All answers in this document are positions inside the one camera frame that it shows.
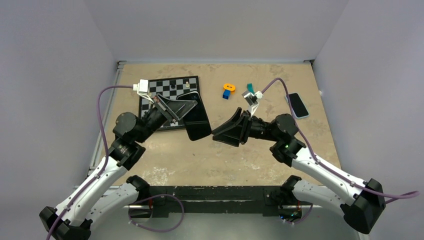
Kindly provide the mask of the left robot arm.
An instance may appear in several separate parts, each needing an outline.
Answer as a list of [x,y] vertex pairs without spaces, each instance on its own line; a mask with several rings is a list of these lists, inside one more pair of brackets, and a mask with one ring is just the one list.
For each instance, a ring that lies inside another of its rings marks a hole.
[[197,99],[169,99],[157,94],[153,108],[138,117],[131,112],[120,114],[115,122],[114,141],[96,169],[65,200],[55,207],[46,206],[39,214],[47,231],[46,239],[87,240],[92,228],[112,211],[130,204],[150,205],[155,196],[150,185],[137,175],[106,197],[104,193],[127,173],[146,149],[141,145],[167,121],[181,121],[197,107]]

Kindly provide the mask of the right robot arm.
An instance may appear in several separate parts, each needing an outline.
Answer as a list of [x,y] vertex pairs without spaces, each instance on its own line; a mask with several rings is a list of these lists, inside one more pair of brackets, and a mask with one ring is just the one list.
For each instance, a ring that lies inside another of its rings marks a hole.
[[278,162],[322,184],[291,179],[280,191],[284,202],[300,200],[331,209],[357,232],[369,234],[386,208],[381,183],[373,178],[366,181],[355,177],[330,164],[295,137],[298,131],[288,113],[266,122],[239,107],[229,120],[212,130],[212,139],[234,147],[245,144],[248,138],[273,141],[269,150]]

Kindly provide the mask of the black phone case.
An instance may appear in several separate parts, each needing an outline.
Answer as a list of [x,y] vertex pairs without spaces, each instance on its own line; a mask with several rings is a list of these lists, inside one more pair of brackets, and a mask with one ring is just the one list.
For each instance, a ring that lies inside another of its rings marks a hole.
[[212,129],[200,94],[197,91],[191,91],[179,95],[176,99],[197,102],[197,105],[182,119],[188,138],[191,141],[197,141],[209,136],[212,133]]

